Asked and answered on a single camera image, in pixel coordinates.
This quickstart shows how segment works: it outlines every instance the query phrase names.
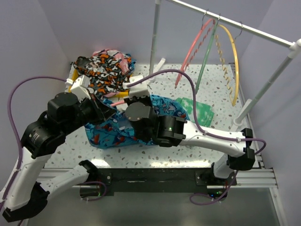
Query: purple wall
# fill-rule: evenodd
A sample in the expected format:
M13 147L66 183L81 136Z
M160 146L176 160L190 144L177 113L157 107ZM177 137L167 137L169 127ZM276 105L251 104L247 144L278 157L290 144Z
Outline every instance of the purple wall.
M301 38L301 2L274 0L259 29L289 41ZM252 38L240 61L241 85L253 98L289 53L284 47ZM251 112L257 137L267 141L262 153L275 170L279 192L291 226L300 225L301 196L301 56L297 56Z
M8 121L6 103L21 80L38 75L67 76L67 58L36 0L2 0L0 3L0 188L17 159L17 144ZM19 134L47 107L47 101L63 89L57 81L31 81L13 98L12 112ZM0 216L0 225L8 225Z
M149 63L155 0L39 0L70 61L95 50L117 48L133 55L139 63ZM257 28L272 0L185 0L192 5ZM202 14L162 0L158 27L157 62L182 63L202 25ZM226 62L234 62L230 41L219 28ZM233 36L239 29L230 28ZM244 32L237 39L242 56L252 35ZM203 60L207 42L196 55ZM219 63L215 44L208 62Z

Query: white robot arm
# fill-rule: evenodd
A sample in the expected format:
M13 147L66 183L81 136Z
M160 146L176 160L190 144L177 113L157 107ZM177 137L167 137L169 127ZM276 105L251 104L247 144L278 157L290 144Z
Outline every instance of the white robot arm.
M130 82L138 79L141 77L133 77ZM71 88L72 93L56 95L49 101L48 110L27 127L21 140L24 155L21 170L4 202L3 216L8 222L34 217L55 195L74 185L96 180L97 168L86 160L61 176L41 183L36 182L45 163L56 148L65 142L68 134L87 123L100 124L116 112L89 94L87 86L88 80L85 76L78 78ZM225 179L233 170L252 168L255 158L250 142L216 139L202 133L194 123L183 118L156 115L151 107L145 82L131 88L125 102L128 104L125 114L134 128L136 138L144 141L152 139L154 144L165 147L199 146L223 152L224 156L210 169L215 178ZM206 130L229 138L252 137L250 130ZM0 197L3 196L6 186L0 192Z

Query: terrazzo table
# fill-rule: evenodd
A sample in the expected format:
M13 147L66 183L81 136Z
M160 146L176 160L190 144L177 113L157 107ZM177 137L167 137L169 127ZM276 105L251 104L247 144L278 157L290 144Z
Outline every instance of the terrazzo table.
M161 69L180 69L180 64L164 65ZM230 65L226 66L232 73ZM190 65L186 73L196 83L201 65ZM136 64L134 75L148 75L149 65ZM229 91L223 78L221 65L206 65L197 101L212 106L214 117L211 127L229 130L231 120L242 109L241 100L233 107L230 103ZM152 94L177 99L187 97L192 99L191 86L185 77L182 77L177 89L174 89L176 73L159 75L150 83L149 91ZM45 168L73 168L82 160L91 160L99 168L184 168L184 167L210 167L212 162L219 160L223 153L200 147L170 147L131 145L106 150L92 147L87 139L85 129L82 127L71 133L66 143L58 147Z

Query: white rod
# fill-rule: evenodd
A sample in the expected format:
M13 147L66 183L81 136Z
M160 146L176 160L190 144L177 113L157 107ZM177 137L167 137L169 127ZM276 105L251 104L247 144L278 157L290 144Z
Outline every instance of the white rod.
M151 42L151 52L150 52L150 74L154 71L154 61L156 54L156 41L157 41L157 30L159 24L159 14L160 14L160 6L161 0L156 0L156 8L155 8L155 18L154 18L154 28L152 33L152 42Z
M246 115L251 111L251 109L257 104L257 102L262 98L262 96L268 91L268 89L273 85L275 80L279 77L279 75L283 72L283 70L290 64L293 59L290 57L286 57L286 59L281 63L281 65L276 69L276 71L272 74L270 79L265 83L262 89L258 92L255 98L250 102L250 104L245 108L245 110L235 119L235 123L240 124L241 121L246 117Z
M254 34L256 36L262 37L264 39L267 39L269 41L272 41L272 42L277 43L279 45L282 45L284 47L289 48L289 47L291 47L294 44L293 42L289 42L287 40L278 38L278 37L276 37L274 35L268 34L266 32L262 32L260 30L255 29L255 28L249 27L247 25L244 25L244 24L242 25L240 22L236 22L236 21L230 20L228 18L225 18L223 16L219 16L219 15L211 13L211 12L205 10L205 9L195 7L195 6L193 6L191 4L188 4L186 2L179 1L179 0L167 0L167 1L172 2L172 3L174 3L176 5L179 5L179 6L183 6L185 8L192 9L192 10L194 10L196 12L199 12L199 13L202 13L202 14L206 14L206 16L208 16L210 18L219 20L220 22L224 22L224 23L229 24L229 25L231 25L233 27L236 27L238 29L243 29L246 32L250 32L250 33L252 33L252 34Z

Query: fabric pile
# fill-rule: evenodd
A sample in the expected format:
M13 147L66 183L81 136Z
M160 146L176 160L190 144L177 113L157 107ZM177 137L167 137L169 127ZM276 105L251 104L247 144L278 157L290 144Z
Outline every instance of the fabric pile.
M176 101L167 97L151 95L151 103L158 115L171 115L189 120L187 112ZM104 103L110 105L112 102L108 99ZM145 143L134 136L134 129L130 127L124 112L117 112L111 119L100 125L87 124L85 126L86 134L90 144L94 147L107 149L116 146L126 146L133 144L153 145L150 141Z
M123 54L118 50L104 49L94 52L91 57L80 56L73 63L79 76L90 78L89 92L96 97L125 91L122 84L128 82L135 69L135 60L130 54Z

